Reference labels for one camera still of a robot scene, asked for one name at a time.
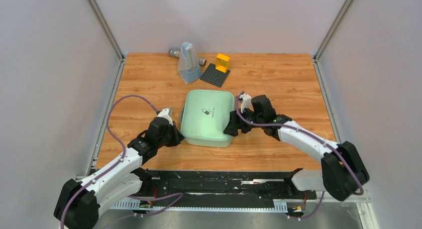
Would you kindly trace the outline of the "mint green medicine kit case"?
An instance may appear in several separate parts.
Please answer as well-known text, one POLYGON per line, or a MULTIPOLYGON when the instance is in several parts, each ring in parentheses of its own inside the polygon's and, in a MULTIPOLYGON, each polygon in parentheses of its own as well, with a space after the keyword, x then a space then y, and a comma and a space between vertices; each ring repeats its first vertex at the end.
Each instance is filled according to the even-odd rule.
POLYGON ((232 136, 224 134, 234 95, 227 91, 191 90, 180 115, 180 132, 191 145, 216 148, 228 147, 232 136))

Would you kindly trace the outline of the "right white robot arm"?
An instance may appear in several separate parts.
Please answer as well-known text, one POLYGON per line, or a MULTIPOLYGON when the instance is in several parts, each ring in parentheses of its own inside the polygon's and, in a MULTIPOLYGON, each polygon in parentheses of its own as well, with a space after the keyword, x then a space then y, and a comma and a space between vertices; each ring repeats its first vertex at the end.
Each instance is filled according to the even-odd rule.
POLYGON ((296 198, 303 191, 325 191, 338 201, 364 194, 369 173, 356 149, 349 142, 335 142, 300 126, 291 117, 277 114, 266 95, 251 97, 245 92, 236 96, 224 134, 233 137, 260 128, 267 136, 301 150, 321 166, 319 171, 296 169, 287 177, 284 191, 296 198))

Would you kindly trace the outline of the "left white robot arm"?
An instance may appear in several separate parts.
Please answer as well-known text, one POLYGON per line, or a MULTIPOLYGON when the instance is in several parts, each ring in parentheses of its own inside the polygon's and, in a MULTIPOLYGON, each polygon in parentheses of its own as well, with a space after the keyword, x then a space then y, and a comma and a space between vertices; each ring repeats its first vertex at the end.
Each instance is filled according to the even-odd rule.
POLYGON ((148 195, 151 175, 141 166, 161 147, 177 146, 183 139, 174 121, 155 117, 109 164, 81 181, 70 179, 63 185, 53 212, 59 227, 92 229, 105 211, 125 197, 148 195))

